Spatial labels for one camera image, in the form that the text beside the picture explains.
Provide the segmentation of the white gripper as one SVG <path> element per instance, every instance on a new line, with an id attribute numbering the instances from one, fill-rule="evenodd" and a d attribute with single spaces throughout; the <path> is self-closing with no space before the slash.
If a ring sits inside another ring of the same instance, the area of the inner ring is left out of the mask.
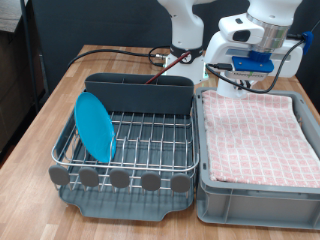
<path id="1" fill-rule="evenodd" d="M 264 80 L 267 76 L 277 74 L 283 57 L 295 44 L 295 40 L 285 40 L 281 48 L 262 53 L 256 50 L 254 45 L 228 41 L 217 32 L 210 40 L 205 62 L 231 64 L 231 70 L 215 67 L 216 71 L 230 79 Z"/>

